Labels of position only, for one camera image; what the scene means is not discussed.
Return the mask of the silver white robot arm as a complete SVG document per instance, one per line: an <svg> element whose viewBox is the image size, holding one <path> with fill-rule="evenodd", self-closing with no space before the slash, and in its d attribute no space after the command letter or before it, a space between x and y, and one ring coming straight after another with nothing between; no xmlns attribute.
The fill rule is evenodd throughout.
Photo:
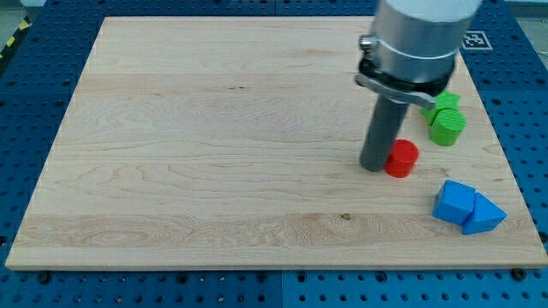
<svg viewBox="0 0 548 308"><path fill-rule="evenodd" d="M447 86L480 0L380 0L359 39L355 81L398 104L430 110Z"/></svg>

